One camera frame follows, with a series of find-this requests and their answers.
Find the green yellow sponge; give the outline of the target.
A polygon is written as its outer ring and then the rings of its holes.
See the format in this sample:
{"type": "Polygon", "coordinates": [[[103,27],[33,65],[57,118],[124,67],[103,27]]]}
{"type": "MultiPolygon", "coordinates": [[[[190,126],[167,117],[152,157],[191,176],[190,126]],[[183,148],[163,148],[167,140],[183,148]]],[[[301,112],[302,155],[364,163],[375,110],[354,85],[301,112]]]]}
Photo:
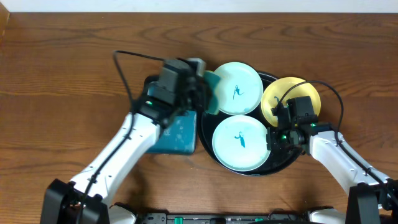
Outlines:
{"type": "Polygon", "coordinates": [[[206,97],[207,97],[205,112],[208,114],[217,115],[220,109],[219,109],[216,89],[218,87],[221,78],[217,74],[211,71],[205,71],[203,78],[206,83],[206,97]]]}

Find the yellow plate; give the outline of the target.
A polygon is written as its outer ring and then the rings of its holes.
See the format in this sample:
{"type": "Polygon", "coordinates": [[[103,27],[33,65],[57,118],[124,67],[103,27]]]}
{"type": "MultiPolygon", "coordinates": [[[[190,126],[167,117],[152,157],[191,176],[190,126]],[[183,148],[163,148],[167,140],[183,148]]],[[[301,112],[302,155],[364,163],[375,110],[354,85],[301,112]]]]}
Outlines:
{"type": "MultiPolygon", "coordinates": [[[[282,98],[283,94],[292,86],[304,82],[304,79],[297,77],[285,77],[280,78],[272,82],[263,92],[261,98],[261,110],[266,121],[273,127],[277,127],[278,118],[272,114],[272,109],[275,108],[282,98]]],[[[320,114],[321,110],[321,99],[317,90],[314,86],[309,83],[300,85],[291,90],[287,96],[283,99],[282,104],[287,105],[286,101],[290,98],[296,98],[300,96],[309,96],[312,101],[313,110],[316,115],[320,114]]]]}

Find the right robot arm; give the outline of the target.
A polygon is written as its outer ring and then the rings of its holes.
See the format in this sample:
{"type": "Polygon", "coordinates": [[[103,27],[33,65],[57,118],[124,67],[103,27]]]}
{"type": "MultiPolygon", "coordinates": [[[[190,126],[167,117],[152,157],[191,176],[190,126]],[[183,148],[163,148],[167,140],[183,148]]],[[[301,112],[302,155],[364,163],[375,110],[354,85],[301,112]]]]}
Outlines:
{"type": "Polygon", "coordinates": [[[267,148],[297,149],[321,163],[348,195],[345,213],[313,208],[309,223],[397,223],[397,181],[364,160],[328,123],[268,128],[267,148]]]}

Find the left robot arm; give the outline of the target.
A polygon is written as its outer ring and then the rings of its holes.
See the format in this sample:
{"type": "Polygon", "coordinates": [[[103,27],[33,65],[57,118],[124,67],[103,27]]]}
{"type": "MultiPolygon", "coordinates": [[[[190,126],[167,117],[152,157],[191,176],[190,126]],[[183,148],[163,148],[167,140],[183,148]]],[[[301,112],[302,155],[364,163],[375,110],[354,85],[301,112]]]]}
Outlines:
{"type": "Polygon", "coordinates": [[[165,65],[100,154],[68,183],[45,191],[41,223],[135,223],[136,214],[113,203],[124,179],[147,152],[191,154],[196,144],[197,101],[207,93],[203,76],[165,65]]]}

